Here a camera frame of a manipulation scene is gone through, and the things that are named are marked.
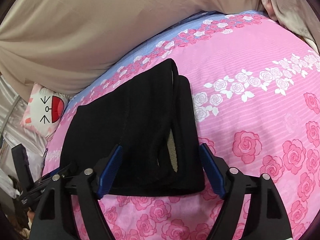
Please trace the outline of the black pants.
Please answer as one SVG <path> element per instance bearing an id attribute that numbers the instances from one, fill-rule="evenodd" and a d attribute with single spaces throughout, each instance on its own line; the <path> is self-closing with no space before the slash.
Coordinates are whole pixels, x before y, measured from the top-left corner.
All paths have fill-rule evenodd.
<path id="1" fill-rule="evenodd" d="M 204 189 L 190 84 L 172 59 L 79 106 L 67 130 L 60 167 L 73 175 L 113 148 L 123 158 L 110 194 L 182 196 Z"/>

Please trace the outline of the white cartoon-face pillow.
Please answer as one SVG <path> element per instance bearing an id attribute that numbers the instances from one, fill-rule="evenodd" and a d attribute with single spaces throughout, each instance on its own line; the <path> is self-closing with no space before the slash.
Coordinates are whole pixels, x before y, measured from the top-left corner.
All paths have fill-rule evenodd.
<path id="1" fill-rule="evenodd" d="M 50 140 L 55 133 L 69 98 L 35 83 L 21 126 Z"/>

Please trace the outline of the silver satin curtain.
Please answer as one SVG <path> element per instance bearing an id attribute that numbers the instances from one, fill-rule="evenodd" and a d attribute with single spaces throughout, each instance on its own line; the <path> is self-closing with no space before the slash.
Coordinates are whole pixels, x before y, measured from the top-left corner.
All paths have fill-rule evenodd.
<path id="1" fill-rule="evenodd" d="M 44 167 L 47 141 L 20 125 L 27 103 L 1 76 L 1 189 L 16 198 L 12 177 L 17 178 L 11 149 L 22 144 L 27 152 L 33 180 L 38 180 Z"/>

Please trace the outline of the pink rose-print bedsheet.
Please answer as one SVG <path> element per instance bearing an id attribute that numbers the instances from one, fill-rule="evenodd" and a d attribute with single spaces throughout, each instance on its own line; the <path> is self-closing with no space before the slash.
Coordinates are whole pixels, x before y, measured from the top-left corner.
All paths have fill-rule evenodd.
<path id="1" fill-rule="evenodd" d="M 126 54 L 69 102 L 48 143 L 56 169 L 77 107 L 171 58 L 191 84 L 200 142 L 245 174 L 270 175 L 294 239 L 319 212 L 319 55 L 266 15 L 205 12 Z"/>

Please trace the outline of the beige duvet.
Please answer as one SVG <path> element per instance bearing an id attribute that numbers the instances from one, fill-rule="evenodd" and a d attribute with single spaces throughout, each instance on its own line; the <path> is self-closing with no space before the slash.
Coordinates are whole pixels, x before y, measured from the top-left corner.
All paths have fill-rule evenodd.
<path id="1" fill-rule="evenodd" d="M 24 99 L 35 83 L 74 95 L 195 13 L 262 8 L 261 0 L 1 0 L 1 75 Z"/>

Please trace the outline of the floral beige pillow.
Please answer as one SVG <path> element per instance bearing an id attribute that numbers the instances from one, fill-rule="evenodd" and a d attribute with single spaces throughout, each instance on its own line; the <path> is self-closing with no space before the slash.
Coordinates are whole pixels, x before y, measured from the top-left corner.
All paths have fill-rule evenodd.
<path id="1" fill-rule="evenodd" d="M 307 0 L 261 0 L 269 17 L 319 53 L 319 19 Z"/>

